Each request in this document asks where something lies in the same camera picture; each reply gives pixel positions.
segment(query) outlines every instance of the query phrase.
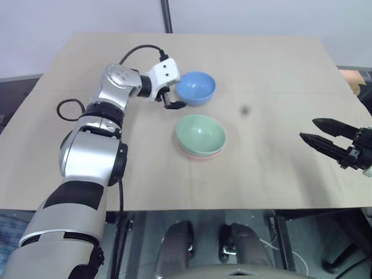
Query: tabletop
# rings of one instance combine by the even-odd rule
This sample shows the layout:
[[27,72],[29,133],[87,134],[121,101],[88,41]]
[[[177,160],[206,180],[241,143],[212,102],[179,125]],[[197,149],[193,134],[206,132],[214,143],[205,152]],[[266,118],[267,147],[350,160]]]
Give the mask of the tabletop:
[[[105,67],[131,48],[155,44],[181,74],[204,71],[216,80],[209,103],[166,110],[142,98],[129,101],[123,141],[125,210],[299,209],[372,205],[372,179],[343,170],[306,145],[300,132],[325,135],[312,119],[329,117],[355,127],[371,122],[322,44],[314,38],[252,35],[78,33],[59,52],[0,135],[0,208],[36,210],[62,180],[59,146],[74,123],[56,105],[86,105]],[[158,52],[142,49],[126,66],[149,70]],[[172,88],[172,98],[176,98]],[[208,115],[226,130],[224,151],[210,160],[183,155],[176,123]],[[346,147],[348,140],[336,138]],[[119,208],[118,187],[108,210]]]

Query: silver robot arm segment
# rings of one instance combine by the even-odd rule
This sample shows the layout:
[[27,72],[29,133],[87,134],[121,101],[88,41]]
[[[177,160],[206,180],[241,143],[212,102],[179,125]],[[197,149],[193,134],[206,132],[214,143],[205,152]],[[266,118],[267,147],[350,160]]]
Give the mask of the silver robot arm segment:
[[121,130],[128,99],[165,102],[162,89],[179,79],[172,58],[144,75],[122,65],[106,68],[97,94],[62,142],[62,184],[36,211],[2,278],[94,278],[104,260],[107,188],[121,180],[127,161]]

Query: black cable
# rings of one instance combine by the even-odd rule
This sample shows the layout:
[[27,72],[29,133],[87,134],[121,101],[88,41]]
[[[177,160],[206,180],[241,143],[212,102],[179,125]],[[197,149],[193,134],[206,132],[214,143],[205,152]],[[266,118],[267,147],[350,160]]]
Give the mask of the black cable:
[[117,253],[119,249],[119,240],[121,235],[121,227],[123,224],[123,212],[124,212],[124,191],[123,191],[123,182],[122,180],[119,180],[119,215],[118,215],[118,221],[117,221],[117,227],[116,227],[116,235],[114,240],[114,247],[113,247],[113,253],[112,253],[112,262],[111,262],[111,274],[110,279],[117,279],[119,277],[119,271],[120,271],[120,265],[121,263],[118,263],[117,261]]
[[349,266],[347,269],[345,269],[342,273],[340,273],[335,279],[340,279],[343,277],[346,273],[353,270],[355,267],[360,266],[362,263],[369,260],[369,257],[364,258],[363,260],[360,260],[359,262],[356,262],[355,264]]
[[124,229],[124,235],[123,235],[123,238],[121,239],[119,259],[117,261],[117,267],[116,267],[116,278],[119,277],[119,273],[120,273],[121,261],[123,260],[124,249],[126,247],[126,239],[127,239],[127,234],[128,234],[128,230],[129,230],[129,225],[130,225],[130,220],[127,220],[126,226],[125,226],[125,229]]
[[65,118],[65,117],[62,116],[62,114],[60,113],[60,107],[61,107],[62,105],[64,105],[65,103],[69,103],[69,102],[76,102],[76,103],[78,103],[78,105],[79,105],[80,108],[81,108],[81,113],[84,113],[84,112],[85,112],[85,107],[84,107],[83,103],[82,103],[80,100],[78,100],[78,99],[66,99],[66,100],[61,101],[61,102],[57,105],[57,109],[56,109],[56,110],[57,110],[57,115],[58,115],[60,118],[62,118],[63,120],[65,120],[65,121],[77,121],[78,118],[76,118],[76,119]]
[[168,58],[168,55],[165,54],[164,50],[162,50],[161,48],[159,48],[156,45],[139,45],[139,46],[137,46],[135,48],[132,48],[130,51],[128,51],[128,53],[125,54],[125,56],[121,59],[121,61],[119,62],[119,64],[122,65],[125,62],[125,60],[127,60],[127,58],[133,52],[135,52],[136,50],[141,49],[141,48],[155,48],[155,49],[157,49],[160,52],[160,61],[164,61],[165,59]]

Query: blue bowl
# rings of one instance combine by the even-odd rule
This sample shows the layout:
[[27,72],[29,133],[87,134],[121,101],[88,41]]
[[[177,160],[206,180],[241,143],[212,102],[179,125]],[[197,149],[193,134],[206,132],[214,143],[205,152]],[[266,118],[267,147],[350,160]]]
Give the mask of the blue bowl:
[[182,76],[176,91],[182,101],[191,106],[207,103],[214,94],[216,82],[213,77],[201,71],[191,71]]

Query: green bowl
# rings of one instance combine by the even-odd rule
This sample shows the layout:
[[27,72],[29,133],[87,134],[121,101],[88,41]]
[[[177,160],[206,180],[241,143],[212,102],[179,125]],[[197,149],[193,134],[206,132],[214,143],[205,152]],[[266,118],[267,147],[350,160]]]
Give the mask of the green bowl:
[[188,115],[176,126],[177,141],[187,154],[206,158],[220,152],[226,143],[222,126],[205,115]]

